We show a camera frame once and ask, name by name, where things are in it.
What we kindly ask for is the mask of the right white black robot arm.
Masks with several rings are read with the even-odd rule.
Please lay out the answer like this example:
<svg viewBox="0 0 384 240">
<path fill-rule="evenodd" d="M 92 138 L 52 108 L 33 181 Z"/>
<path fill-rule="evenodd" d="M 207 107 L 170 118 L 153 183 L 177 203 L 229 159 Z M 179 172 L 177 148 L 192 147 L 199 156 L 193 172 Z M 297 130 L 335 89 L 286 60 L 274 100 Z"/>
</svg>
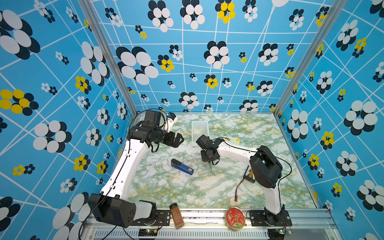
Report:
<svg viewBox="0 0 384 240">
<path fill-rule="evenodd" d="M 268 147 L 260 146 L 256 150 L 246 150 L 231 146 L 224 139 L 211 140 L 206 135 L 201 135 L 196 143 L 202 149 L 203 162 L 218 162 L 223 157 L 248 164 L 256 182 L 263 187 L 266 213 L 275 216 L 281 213 L 283 204 L 278 185 L 282 178 L 283 166 Z"/>
</svg>

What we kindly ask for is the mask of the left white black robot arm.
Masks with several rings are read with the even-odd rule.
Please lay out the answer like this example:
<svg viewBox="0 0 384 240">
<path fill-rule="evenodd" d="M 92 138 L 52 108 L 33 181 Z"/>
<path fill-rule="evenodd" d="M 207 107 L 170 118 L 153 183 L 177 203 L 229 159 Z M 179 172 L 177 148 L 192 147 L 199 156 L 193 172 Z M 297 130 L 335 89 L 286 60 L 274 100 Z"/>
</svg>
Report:
<svg viewBox="0 0 384 240">
<path fill-rule="evenodd" d="M 91 214 L 98 222 L 127 228 L 135 221 L 145 224 L 156 221 L 156 204 L 145 200 L 128 202 L 129 189 L 148 151 L 156 152 L 160 144 L 178 148 L 184 138 L 171 131 L 178 120 L 174 113 L 152 109 L 144 113 L 142 121 L 131 123 L 123 153 L 110 179 L 100 193 L 89 197 Z"/>
</svg>

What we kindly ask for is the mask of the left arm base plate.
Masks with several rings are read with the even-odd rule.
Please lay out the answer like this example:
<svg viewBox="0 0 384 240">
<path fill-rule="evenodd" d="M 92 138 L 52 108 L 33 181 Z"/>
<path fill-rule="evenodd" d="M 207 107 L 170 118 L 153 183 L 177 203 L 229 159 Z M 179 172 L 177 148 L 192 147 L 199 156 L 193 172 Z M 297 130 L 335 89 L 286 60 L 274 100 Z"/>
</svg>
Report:
<svg viewBox="0 0 384 240">
<path fill-rule="evenodd" d="M 138 219 L 131 223 L 131 226 L 161 227 L 169 226 L 171 220 L 171 211 L 166 209 L 157 209 L 146 219 Z"/>
</svg>

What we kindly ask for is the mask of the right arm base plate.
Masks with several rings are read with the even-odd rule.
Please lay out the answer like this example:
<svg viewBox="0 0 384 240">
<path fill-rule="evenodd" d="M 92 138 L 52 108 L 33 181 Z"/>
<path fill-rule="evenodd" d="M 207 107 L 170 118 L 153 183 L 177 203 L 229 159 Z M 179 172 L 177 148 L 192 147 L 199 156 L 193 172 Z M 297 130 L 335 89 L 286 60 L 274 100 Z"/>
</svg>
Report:
<svg viewBox="0 0 384 240">
<path fill-rule="evenodd" d="M 289 212 L 282 209 L 277 215 L 268 210 L 249 210 L 246 217 L 253 227 L 291 227 L 292 219 Z"/>
</svg>

